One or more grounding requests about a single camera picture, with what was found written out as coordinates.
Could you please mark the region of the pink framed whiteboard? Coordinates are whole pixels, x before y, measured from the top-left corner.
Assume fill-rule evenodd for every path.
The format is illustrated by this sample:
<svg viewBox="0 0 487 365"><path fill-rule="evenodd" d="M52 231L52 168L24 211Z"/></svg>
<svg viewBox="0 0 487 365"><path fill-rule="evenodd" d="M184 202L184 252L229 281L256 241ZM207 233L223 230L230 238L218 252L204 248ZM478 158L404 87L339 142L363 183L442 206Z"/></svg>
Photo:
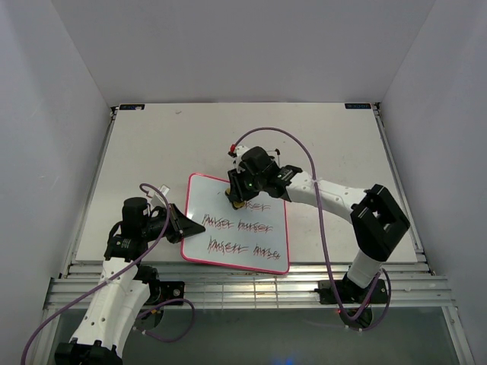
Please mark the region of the pink framed whiteboard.
<svg viewBox="0 0 487 365"><path fill-rule="evenodd" d="M205 231L184 239L188 262L283 275L288 273L288 222L285 202L262 193L233 209L224 190L229 182L189 176L186 216Z"/></svg>

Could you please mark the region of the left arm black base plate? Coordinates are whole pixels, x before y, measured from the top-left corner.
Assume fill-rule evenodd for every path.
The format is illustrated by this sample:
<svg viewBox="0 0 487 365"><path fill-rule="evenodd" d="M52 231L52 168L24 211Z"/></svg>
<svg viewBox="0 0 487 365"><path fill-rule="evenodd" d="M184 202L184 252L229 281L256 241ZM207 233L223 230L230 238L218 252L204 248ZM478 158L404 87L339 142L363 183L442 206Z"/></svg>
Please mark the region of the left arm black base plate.
<svg viewBox="0 0 487 365"><path fill-rule="evenodd" d="M167 300L183 298L185 286L184 281L152 281L149 284L150 296L146 304L155 306Z"/></svg>

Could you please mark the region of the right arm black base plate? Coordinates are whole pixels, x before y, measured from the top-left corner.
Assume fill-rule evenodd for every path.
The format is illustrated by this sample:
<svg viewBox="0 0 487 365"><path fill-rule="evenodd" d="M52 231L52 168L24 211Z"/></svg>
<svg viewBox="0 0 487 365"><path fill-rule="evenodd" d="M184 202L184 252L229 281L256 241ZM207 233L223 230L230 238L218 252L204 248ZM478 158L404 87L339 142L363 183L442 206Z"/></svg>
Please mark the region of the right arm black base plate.
<svg viewBox="0 0 487 365"><path fill-rule="evenodd" d="M366 288L360 288L347 278L335 281L335 284L340 299L344 304L362 304L371 288L373 290L368 300L370 304L385 304L387 302L388 293L386 282L383 279L379 279L374 287L369 284ZM314 291L318 293L321 304L338 303L330 281L319 281Z"/></svg>

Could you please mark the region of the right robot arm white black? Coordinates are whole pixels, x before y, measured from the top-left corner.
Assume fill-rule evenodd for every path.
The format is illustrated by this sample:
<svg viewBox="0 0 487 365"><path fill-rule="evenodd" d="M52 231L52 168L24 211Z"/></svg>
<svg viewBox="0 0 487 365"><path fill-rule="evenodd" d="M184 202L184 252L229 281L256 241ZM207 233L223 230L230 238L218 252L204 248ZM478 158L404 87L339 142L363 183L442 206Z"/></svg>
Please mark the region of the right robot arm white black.
<svg viewBox="0 0 487 365"><path fill-rule="evenodd" d="M299 167L280 167L261 147L232 147L230 187L225 195L235 209L264 192L271 198L313 206L350 223L358 244L345 278L345 296L361 302L371 293L371 282L410 228L409 219L390 191L375 184L351 188L317 180Z"/></svg>

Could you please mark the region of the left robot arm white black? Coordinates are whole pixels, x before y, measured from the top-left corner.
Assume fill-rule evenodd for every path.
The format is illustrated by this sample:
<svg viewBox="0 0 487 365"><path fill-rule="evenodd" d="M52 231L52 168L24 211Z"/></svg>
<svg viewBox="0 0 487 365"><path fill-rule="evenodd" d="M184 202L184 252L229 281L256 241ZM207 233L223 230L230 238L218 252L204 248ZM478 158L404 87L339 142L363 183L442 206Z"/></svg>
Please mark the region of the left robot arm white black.
<svg viewBox="0 0 487 365"><path fill-rule="evenodd" d="M57 364L121 364L129 333L139 320L162 315L167 305L183 305L183 284L160 281L158 271L142 264L148 244L165 238L170 243L204 233L176 205L146 198L123 202L122 219L109 232L100 275L100 289L69 341L58 344Z"/></svg>

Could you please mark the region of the yellow bone-shaped eraser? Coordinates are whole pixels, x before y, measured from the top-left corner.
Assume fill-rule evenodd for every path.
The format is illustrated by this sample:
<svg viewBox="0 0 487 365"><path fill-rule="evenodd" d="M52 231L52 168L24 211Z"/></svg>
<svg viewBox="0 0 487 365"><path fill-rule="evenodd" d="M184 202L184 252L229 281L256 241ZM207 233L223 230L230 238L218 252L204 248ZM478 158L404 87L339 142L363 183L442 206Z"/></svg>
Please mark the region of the yellow bone-shaped eraser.
<svg viewBox="0 0 487 365"><path fill-rule="evenodd" d="M231 207L234 210L241 209L245 206L246 201L240 198L238 194L235 191L233 191L231 188L227 188L224 194L227 197L228 201L231 203Z"/></svg>

